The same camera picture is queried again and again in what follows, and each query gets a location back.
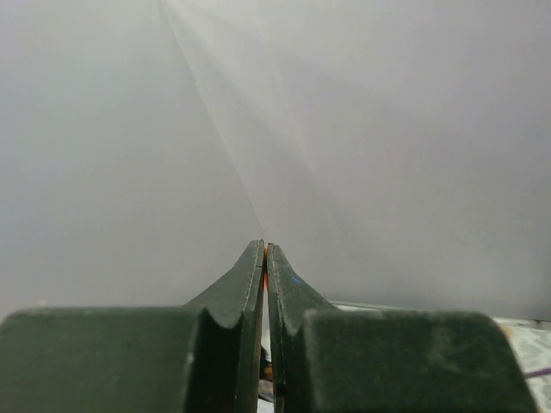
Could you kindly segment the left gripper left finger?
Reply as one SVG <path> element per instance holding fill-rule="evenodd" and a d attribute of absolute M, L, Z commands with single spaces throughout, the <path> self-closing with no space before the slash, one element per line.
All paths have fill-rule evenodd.
<path fill-rule="evenodd" d="M 264 243 L 185 305 L 34 308 L 1 325 L 4 412 L 253 412 Z"/>

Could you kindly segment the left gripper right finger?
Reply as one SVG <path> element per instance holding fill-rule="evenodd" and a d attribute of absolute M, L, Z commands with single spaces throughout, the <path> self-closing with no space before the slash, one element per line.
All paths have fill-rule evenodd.
<path fill-rule="evenodd" d="M 531 412 L 511 346 L 471 311 L 345 311 L 265 253 L 278 412 Z"/>

